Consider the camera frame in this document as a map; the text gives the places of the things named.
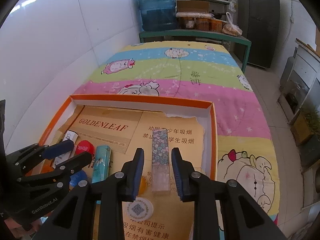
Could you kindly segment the person's left hand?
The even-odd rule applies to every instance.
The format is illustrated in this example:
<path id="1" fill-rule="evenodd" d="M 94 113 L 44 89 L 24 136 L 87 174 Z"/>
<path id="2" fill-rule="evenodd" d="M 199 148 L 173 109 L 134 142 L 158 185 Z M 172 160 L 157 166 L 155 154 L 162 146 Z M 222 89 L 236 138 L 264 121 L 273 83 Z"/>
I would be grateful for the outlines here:
<path id="1" fill-rule="evenodd" d="M 24 228 L 20 224 L 16 223 L 12 218 L 8 218 L 4 222 L 16 239 L 22 239 L 28 235 Z"/>

